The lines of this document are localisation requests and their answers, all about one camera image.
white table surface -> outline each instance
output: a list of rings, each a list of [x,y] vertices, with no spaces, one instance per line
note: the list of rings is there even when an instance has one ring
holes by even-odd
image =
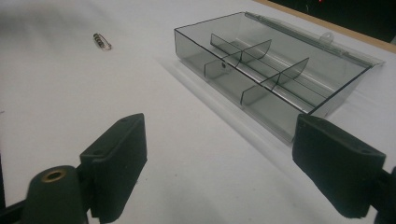
[[[0,2],[0,151],[7,205],[31,178],[78,155],[116,120],[146,116],[148,163],[116,223],[373,223],[339,215],[291,148],[225,100],[175,54],[174,29],[239,11],[328,30],[248,0]],[[102,34],[114,47],[93,41]],[[396,165],[396,55],[328,120]]]

transparent organizer box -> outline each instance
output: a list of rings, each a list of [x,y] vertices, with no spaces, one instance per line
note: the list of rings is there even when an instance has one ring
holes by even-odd
[[[383,63],[332,38],[249,12],[175,29],[184,64],[290,142],[299,114],[325,117]]]

dark background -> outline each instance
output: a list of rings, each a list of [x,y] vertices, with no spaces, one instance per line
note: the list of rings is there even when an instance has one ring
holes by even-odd
[[[396,0],[270,1],[386,42],[396,36]]]

screw hole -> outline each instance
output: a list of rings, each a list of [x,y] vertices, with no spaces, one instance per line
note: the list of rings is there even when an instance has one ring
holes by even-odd
[[[51,183],[64,178],[65,175],[66,170],[54,170],[44,175],[41,178],[41,181],[43,181],[44,183]]]

wooden edge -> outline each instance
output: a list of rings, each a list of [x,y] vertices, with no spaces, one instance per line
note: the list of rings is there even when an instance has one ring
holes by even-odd
[[[349,37],[358,39],[359,41],[362,41],[364,43],[376,46],[376,47],[378,47],[380,49],[384,49],[386,51],[389,51],[389,52],[392,52],[392,53],[396,53],[396,45],[392,45],[392,44],[387,43],[385,41],[372,38],[372,37],[370,37],[368,35],[363,35],[361,33],[349,30],[347,28],[344,28],[342,26],[330,23],[328,21],[323,21],[323,20],[315,18],[313,16],[309,16],[307,14],[304,14],[303,12],[299,12],[299,11],[296,11],[296,10],[288,8],[288,7],[283,7],[283,6],[281,6],[281,5],[277,4],[277,3],[273,3],[273,2],[270,2],[268,0],[254,0],[254,1],[258,2],[258,3],[261,3],[261,4],[264,4],[264,5],[268,6],[268,7],[273,7],[275,9],[280,10],[280,11],[289,13],[289,14],[291,14],[293,16],[299,17],[299,18],[304,19],[306,21],[313,22],[313,23],[315,23],[317,25],[326,27],[328,29],[334,30],[337,33],[340,33],[340,34],[347,35]]]

